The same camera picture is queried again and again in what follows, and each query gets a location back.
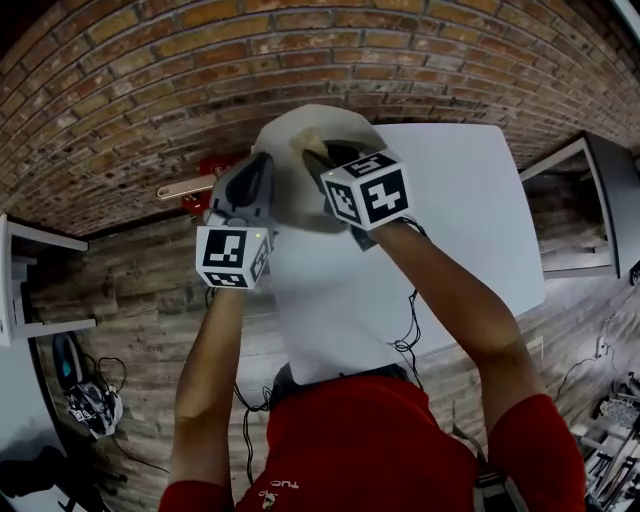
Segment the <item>white cube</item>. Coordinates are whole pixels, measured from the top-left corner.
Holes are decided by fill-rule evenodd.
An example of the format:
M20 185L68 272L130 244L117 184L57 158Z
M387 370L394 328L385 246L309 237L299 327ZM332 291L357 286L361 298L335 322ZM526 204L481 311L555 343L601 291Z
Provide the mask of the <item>white cube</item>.
M411 209L405 163L390 149L322 174L333 214L366 231Z
M196 270L209 286L254 288L270 254L266 228L198 227Z

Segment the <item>white table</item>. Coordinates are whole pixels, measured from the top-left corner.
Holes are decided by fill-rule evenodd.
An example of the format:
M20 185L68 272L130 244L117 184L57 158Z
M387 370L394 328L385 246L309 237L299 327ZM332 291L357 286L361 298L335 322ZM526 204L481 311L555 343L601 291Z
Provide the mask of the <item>white table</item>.
M433 242L496 292L514 315L541 304L536 235L502 132L458 124L375 130L407 163L414 216ZM264 144L259 138L256 147ZM410 323L407 297L413 287L403 274L379 247L363 253L347 233L319 234L285 224L269 265L294 379L318 382L401 361L388 343L404 336ZM417 356L455 343L421 299L416 312L422 329Z
M27 279L27 266L37 262L32 258L12 256L11 240L14 236L76 251L88 249L86 242L16 224L9 221L6 214L0 215L0 346L8 347L17 340L95 327L93 318L46 325L42 322L25 323L20 289Z

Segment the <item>electrical wire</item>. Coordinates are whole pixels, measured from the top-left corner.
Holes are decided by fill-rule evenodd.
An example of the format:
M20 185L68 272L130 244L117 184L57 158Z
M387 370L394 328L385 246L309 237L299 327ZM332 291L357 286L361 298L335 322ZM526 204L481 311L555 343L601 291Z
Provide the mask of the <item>electrical wire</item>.
M420 224L418 224L415 220L409 217L400 217L400 219L398 220L400 222L407 224L408 226L411 226L413 229L418 231L418 233L420 233L422 236L429 239L429 236L427 235L424 228ZM415 347L416 344L422 338L422 329L420 329L420 323L418 322L418 317L416 315L417 297L418 297L418 290L414 288L413 292L408 297L409 309L411 311L411 323L409 324L409 330L407 331L407 334L404 335L404 337L400 338L399 340L391 342L390 345L392 345L398 351L398 353L402 356L402 358L407 362L407 365L411 369L411 372L413 373L413 376L415 377L418 386L422 391L424 391L424 386L422 385L422 381L420 380L420 375L418 374L418 369L416 367L416 355L413 352L413 347ZM408 341L409 338L411 337L411 334L414 331L415 331L415 334L413 335L413 339L411 339L411 341ZM409 363L409 361L405 357L406 352L409 352L409 354L411 354L411 363Z
M213 296L215 294L215 288L207 288L204 293L204 302L209 308L211 301L213 300ZM252 412L269 412L271 408L271 390L264 386L262 388L262 398L264 402L260 405L249 405L249 403L245 400L240 393L240 388L238 387L238 383L233 383L233 392L240 401L240 403L245 407L244 417L242 419L242 437L244 437L244 442L247 445L247 479L249 483L253 485L253 443L251 442L251 436L249 434L249 414Z
M615 364L615 357L616 357L616 351L615 349L606 341L603 341L602 344L606 347L606 352L604 353L604 357L609 355L609 352L611 352L611 367L613 368L613 371L618 373L618 369L616 368L616 364ZM597 361L599 359L599 357L587 357L586 359L583 359L582 361L578 361L576 364L574 364L571 368L569 368L569 371L565 374L564 379L562 379L562 384L560 384L560 387L558 388L558 392L556 393L556 399L554 400L555 402L558 401L558 399L560 398L560 395L562 394L562 390L564 389L565 384L567 383L567 379L569 378L569 375L571 375L571 372L573 370L575 370L578 366L580 366L583 363L586 363L587 361Z
M124 387L125 383L127 382L127 366L124 364L124 361L122 361L122 359L118 358L118 357L101 357L100 359L98 359L98 362L96 363L96 360L91 357L89 354L86 354L85 352L82 352L82 355L84 355L84 357L86 357L87 359L89 359L89 361L91 361L91 363L93 364L93 374L102 381L102 383L104 384L104 387L106 390L108 390L111 386L109 385L109 383L107 382L107 380L104 378L104 374L102 373L102 369L101 369L101 364L102 361L117 361L118 363L120 363L120 365L122 365L122 372L123 372L123 376L122 376L122 382L120 383L120 386L118 387L118 389L115 391L116 393L120 393L120 391L122 390L122 388ZM107 399L105 396L102 397L102 405L107 408L109 407L109 404L107 403ZM113 443L118 447L118 449L124 454L125 457L139 463L139 464L143 464L145 466L149 466L150 468L154 468L154 469L158 469L160 471L163 471L165 473L169 473L168 470L166 470L165 468L162 468L160 466L156 466L154 464L151 464L149 462L146 462L142 459L139 459L137 457L134 457L133 455L131 455L130 453L128 453L126 450L124 450L122 448L122 446L120 446L120 444L118 443L118 441L115 438L115 432L109 436L111 437L111 439L113 440Z
M164 473L169 474L169 471L167 471L166 469L161 468L160 466L156 466L156 465L154 465L154 464L151 464L151 463L149 463L149 462L145 462L145 461L143 461L142 459L138 459L137 457L134 457L133 455L131 455L129 452L125 451L125 450L122 448L122 446L120 446L120 444L118 443L118 441L116 440L116 438L115 438L115 432L114 432L114 435L112 435L112 436L110 436L110 437L111 437L111 439L112 439L112 441L113 441L113 444L115 444L115 445L118 447L118 450L120 450L120 451L125 455L125 457L127 457L127 458L129 458L129 459L131 459L131 460L133 460L133 461L135 461L135 462L138 462L139 464L144 464L145 466L149 466L150 468L158 469L158 470L160 470L160 471L163 471Z

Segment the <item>white tabletop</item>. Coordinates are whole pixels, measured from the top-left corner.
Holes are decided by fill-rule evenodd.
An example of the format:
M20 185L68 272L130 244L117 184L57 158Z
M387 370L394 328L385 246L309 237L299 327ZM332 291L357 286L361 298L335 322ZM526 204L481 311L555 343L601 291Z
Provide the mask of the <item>white tabletop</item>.
M529 207L502 132L459 124L376 126L407 164L414 217L433 242L519 315L542 303L544 281ZM270 259L274 294L294 379L301 384L401 360L388 345L410 324L413 287L375 247L348 233L281 226ZM422 299L417 356L453 338Z

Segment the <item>brick wall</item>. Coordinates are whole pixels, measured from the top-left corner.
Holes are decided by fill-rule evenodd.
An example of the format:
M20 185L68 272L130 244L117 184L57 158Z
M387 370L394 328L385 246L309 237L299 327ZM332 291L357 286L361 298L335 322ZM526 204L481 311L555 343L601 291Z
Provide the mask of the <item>brick wall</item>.
M583 129L634 148L635 69L590 13L562 0L64 0L0 61L0 208L77 235L175 208L158 186L308 102L498 125L519 166Z

